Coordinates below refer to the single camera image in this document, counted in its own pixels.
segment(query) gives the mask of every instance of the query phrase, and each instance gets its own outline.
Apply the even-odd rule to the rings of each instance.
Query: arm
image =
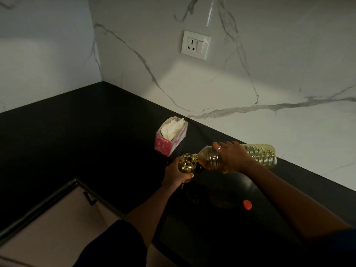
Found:
[[[255,161],[238,142],[213,143],[226,172],[241,172],[248,176],[287,223],[307,244],[350,226],[327,208],[267,170]]]
[[[193,174],[185,174],[178,169],[179,157],[166,167],[166,173],[159,188],[147,201],[129,212],[124,219],[131,223],[141,234],[146,247],[151,244],[158,222],[169,197],[182,184],[183,180],[190,179]]]

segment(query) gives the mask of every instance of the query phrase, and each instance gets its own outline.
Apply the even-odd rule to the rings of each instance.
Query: tissue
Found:
[[[184,125],[184,119],[180,119],[179,121],[172,120],[170,123],[167,123],[162,126],[161,134],[162,136],[171,141],[174,137],[179,133]]]

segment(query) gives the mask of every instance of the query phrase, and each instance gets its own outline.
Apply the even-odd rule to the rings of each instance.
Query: oil bottle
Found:
[[[269,144],[242,144],[247,153],[256,161],[259,161],[268,169],[277,165],[276,151]],[[193,173],[197,163],[201,164],[207,170],[221,170],[224,165],[220,159],[219,153],[212,146],[205,146],[198,154],[184,154],[179,160],[179,170],[184,173]]]

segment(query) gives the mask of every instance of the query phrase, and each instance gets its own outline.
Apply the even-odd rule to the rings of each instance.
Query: cabinet handle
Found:
[[[94,199],[94,200],[90,199],[87,191],[84,191],[83,194],[86,197],[87,201],[89,202],[90,206],[93,206],[97,202],[96,199]]]

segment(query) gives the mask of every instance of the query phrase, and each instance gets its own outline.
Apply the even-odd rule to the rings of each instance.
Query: hand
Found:
[[[193,173],[183,173],[178,169],[180,157],[177,157],[169,166],[166,167],[166,173],[162,182],[162,187],[171,190],[173,193],[184,180],[193,178]]]
[[[256,161],[246,152],[245,148],[237,141],[227,141],[226,143],[213,142],[212,147],[217,150],[221,162],[224,165],[223,172],[244,172],[244,169]]]

